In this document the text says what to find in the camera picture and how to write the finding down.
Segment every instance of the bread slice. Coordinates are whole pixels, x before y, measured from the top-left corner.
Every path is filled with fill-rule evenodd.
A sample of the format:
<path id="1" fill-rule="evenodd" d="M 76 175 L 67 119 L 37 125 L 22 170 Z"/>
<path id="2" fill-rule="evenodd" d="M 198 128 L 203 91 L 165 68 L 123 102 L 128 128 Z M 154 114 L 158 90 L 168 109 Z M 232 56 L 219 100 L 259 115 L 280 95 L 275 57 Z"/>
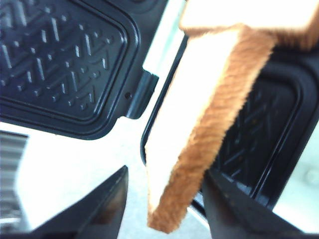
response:
<path id="1" fill-rule="evenodd" d="M 274 44 L 240 24 L 189 38 L 145 146 L 149 227 L 178 228 Z"/>
<path id="2" fill-rule="evenodd" d="M 187 34 L 242 23 L 278 45 L 310 50 L 319 39 L 319 0 L 188 0 L 180 20 Z"/>

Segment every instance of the sandwich maker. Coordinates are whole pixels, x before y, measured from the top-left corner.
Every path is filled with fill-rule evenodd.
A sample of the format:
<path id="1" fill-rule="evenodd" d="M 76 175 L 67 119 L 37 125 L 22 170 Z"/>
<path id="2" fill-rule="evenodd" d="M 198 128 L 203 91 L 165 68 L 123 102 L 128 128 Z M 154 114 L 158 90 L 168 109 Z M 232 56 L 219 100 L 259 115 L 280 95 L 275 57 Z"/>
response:
<path id="1" fill-rule="evenodd" d="M 121 116 L 138 119 L 158 81 L 143 62 L 166 3 L 2 0 L 1 121 L 94 140 Z M 142 136 L 144 162 L 144 145 L 186 42 Z M 211 170 L 272 209 L 318 119 L 319 44 L 308 53 L 276 48 Z M 205 217 L 201 192 L 192 206 Z"/>

